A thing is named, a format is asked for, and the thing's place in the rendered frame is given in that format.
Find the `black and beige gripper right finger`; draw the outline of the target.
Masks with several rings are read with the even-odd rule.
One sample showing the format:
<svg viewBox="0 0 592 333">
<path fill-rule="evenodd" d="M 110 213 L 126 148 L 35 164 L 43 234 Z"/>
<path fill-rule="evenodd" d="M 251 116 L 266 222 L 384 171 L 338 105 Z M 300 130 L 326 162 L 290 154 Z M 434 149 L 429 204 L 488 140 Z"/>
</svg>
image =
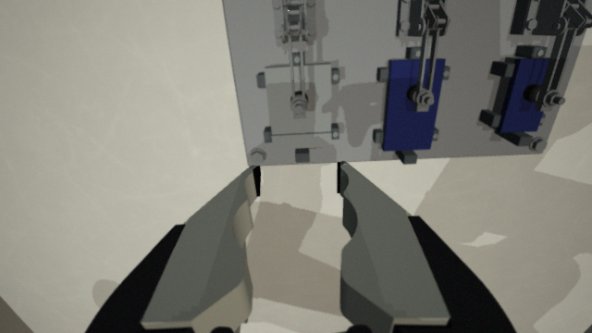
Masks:
<svg viewBox="0 0 592 333">
<path fill-rule="evenodd" d="M 435 231 L 346 161 L 338 162 L 337 193 L 351 236 L 341 251 L 340 310 L 354 326 L 373 333 L 517 333 Z"/>
</svg>

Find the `grey fixture plate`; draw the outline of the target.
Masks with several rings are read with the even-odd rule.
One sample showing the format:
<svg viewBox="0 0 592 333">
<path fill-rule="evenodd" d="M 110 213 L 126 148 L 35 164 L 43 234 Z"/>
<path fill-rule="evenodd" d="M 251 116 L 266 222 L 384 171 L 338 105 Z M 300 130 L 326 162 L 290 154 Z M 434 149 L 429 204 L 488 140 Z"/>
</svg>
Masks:
<svg viewBox="0 0 592 333">
<path fill-rule="evenodd" d="M 543 154 L 517 147 L 479 121 L 493 110 L 500 76 L 490 74 L 493 61 L 514 56 L 517 45 L 547 47 L 556 36 L 510 34 L 517 0 L 448 0 L 450 24 L 439 36 L 437 58 L 450 67 L 442 80 L 430 150 L 413 150 L 417 159 L 515 154 Z M 295 149 L 273 150 L 265 142 L 270 127 L 266 88 L 256 75 L 269 66 L 290 64 L 289 43 L 276 43 L 272 0 L 222 0 L 228 47 L 248 166 L 281 166 L 400 160 L 373 141 L 383 131 L 387 82 L 376 80 L 377 68 L 389 59 L 407 59 L 407 47 L 421 47 L 422 37 L 396 36 L 399 0 L 315 0 L 316 41 L 302 41 L 305 64 L 330 63 L 339 69 L 332 83 L 332 123 L 339 139 L 332 147 L 309 148 L 310 162 L 296 163 Z M 262 149 L 263 163 L 252 162 Z"/>
</svg>

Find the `toggle clamp with red handle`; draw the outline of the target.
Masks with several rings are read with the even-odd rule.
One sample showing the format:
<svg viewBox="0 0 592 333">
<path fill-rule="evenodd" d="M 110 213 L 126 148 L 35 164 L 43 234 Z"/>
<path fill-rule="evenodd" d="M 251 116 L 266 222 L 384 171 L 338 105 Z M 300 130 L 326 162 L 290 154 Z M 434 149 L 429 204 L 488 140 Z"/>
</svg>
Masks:
<svg viewBox="0 0 592 333">
<path fill-rule="evenodd" d="M 432 85 L 438 38 L 446 34 L 450 24 L 450 18 L 446 12 L 447 2 L 448 0 L 399 0 L 398 3 L 396 36 L 423 36 L 417 84 L 411 86 L 407 91 L 407 98 L 414 103 L 413 110 L 416 112 L 428 111 L 429 106 L 434 103 Z M 424 88 L 428 36 L 433 36 L 433 38 L 426 88 Z"/>
<path fill-rule="evenodd" d="M 556 36 L 542 86 L 531 84 L 524 90 L 524 99 L 536 103 L 537 111 L 551 111 L 554 105 L 565 103 L 558 90 L 575 36 L 592 28 L 586 4 L 587 0 L 516 2 L 510 34 Z"/>
</svg>

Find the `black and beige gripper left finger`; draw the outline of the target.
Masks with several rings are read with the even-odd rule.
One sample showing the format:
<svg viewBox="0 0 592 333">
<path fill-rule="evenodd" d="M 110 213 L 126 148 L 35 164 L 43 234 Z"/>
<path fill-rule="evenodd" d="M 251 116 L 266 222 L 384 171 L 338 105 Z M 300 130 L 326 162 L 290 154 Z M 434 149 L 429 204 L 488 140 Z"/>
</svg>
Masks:
<svg viewBox="0 0 592 333">
<path fill-rule="evenodd" d="M 118 285 L 85 333 L 210 333 L 216 327 L 240 333 L 253 308 L 245 240 L 260 188 L 260 166 L 250 166 L 175 225 Z"/>
</svg>

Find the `dark blue flat plate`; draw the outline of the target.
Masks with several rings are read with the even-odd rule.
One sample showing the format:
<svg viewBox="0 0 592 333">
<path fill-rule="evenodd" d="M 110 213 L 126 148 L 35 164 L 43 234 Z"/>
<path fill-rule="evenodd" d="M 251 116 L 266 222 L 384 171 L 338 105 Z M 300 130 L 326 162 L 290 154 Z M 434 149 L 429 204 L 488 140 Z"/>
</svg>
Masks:
<svg viewBox="0 0 592 333">
<path fill-rule="evenodd" d="M 417 84 L 420 59 L 389 59 L 383 142 L 386 151 L 430 150 L 443 79 L 444 58 L 437 58 L 432 93 L 435 102 L 429 112 L 414 111 L 407 98 L 408 89 Z"/>
<path fill-rule="evenodd" d="M 492 129 L 500 133 L 537 131 L 544 112 L 535 110 L 536 103 L 524 99 L 524 90 L 531 84 L 542 86 L 549 57 L 505 57 L 505 62 L 515 66 L 512 77 L 500 77 L 492 112 L 501 118 L 499 126 Z"/>
</svg>

